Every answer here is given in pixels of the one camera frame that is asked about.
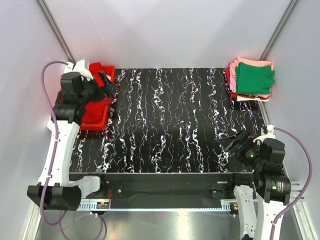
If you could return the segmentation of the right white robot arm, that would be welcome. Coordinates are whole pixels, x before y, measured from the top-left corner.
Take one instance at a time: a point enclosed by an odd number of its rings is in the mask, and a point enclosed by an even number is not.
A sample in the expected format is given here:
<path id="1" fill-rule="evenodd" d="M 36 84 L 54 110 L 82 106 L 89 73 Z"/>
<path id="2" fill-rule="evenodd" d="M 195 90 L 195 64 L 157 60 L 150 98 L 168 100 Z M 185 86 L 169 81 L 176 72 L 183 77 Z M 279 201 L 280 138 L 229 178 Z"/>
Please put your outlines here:
<path id="1" fill-rule="evenodd" d="M 291 182 L 283 172 L 285 144 L 275 138 L 268 126 L 259 137 L 247 130 L 234 136 L 225 148 L 241 164 L 253 169 L 253 176 L 234 173 L 226 184 L 228 195 L 236 199 L 241 240 L 278 238 L 274 230 L 278 212 L 289 204 Z"/>

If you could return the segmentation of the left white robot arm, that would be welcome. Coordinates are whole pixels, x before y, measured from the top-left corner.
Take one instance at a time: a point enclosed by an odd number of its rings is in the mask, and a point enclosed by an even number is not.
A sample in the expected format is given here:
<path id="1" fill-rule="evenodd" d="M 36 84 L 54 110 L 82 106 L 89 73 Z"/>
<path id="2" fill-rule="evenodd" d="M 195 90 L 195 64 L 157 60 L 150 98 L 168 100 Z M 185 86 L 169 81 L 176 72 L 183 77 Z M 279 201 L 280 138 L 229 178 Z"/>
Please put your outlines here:
<path id="1" fill-rule="evenodd" d="M 69 167 L 80 130 L 102 131 L 108 108 L 118 90 L 115 67 L 89 63 L 64 62 L 60 90 L 54 104 L 49 104 L 51 131 L 49 149 L 36 185 L 29 185 L 27 196 L 43 210 L 76 211 L 81 200 L 91 193 L 103 198 L 108 186 L 98 176 L 70 181 Z"/>

